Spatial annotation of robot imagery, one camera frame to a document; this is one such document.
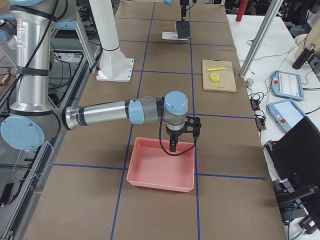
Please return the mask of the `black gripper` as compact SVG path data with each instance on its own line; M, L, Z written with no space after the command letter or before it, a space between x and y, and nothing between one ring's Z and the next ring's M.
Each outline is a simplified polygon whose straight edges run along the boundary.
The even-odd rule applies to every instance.
M185 18L186 18L187 6L188 6L188 0L180 0L181 19L182 20L185 20Z
M179 136L183 134L182 130L171 130L166 129L166 133L169 135L169 151L175 152L176 151L176 142L179 139Z

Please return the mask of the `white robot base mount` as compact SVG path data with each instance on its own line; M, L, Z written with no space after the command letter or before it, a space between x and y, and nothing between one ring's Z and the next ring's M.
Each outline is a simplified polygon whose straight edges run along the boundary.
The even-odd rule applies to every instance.
M96 79L128 83L135 60L121 51L112 3L110 0L91 0L89 4L102 47Z

